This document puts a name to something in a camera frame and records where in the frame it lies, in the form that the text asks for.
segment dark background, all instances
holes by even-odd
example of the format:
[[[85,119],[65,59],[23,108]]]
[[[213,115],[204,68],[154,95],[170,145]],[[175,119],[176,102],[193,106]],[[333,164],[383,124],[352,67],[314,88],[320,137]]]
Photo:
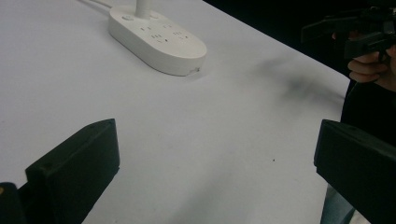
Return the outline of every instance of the dark background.
[[[301,29],[339,11],[368,7],[365,0],[279,1],[204,0],[272,38],[297,49],[347,76],[342,51],[334,50],[331,35],[301,42]]]

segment white power strip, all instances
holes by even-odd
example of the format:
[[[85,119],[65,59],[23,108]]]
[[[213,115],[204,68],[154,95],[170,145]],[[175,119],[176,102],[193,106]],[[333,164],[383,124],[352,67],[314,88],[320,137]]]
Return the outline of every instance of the white power strip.
[[[115,39],[165,74],[184,77],[200,71],[204,42],[155,11],[135,12],[132,6],[110,9],[108,31]]]

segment person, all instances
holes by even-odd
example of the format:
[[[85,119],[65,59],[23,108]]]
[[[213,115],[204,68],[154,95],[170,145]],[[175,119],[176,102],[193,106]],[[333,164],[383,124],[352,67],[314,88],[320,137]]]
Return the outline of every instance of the person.
[[[350,38],[358,35],[351,33]],[[379,52],[365,54],[352,59],[347,68],[353,87],[346,94],[340,121],[396,147],[396,45],[381,59]],[[329,186],[320,223],[369,222]]]

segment white table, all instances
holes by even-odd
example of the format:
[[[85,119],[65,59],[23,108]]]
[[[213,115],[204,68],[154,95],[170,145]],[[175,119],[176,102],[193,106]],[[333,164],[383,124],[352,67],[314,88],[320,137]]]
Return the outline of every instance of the white table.
[[[85,224],[318,224],[318,130],[347,79],[201,0],[153,9],[206,43],[201,72],[151,69],[95,3],[0,1],[0,181],[114,118],[120,171]]]

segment black clothing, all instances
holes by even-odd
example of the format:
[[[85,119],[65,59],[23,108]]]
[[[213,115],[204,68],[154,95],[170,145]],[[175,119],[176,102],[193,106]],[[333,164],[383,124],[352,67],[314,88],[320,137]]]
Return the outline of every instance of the black clothing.
[[[374,83],[357,83],[344,101],[341,122],[396,146],[396,92]]]

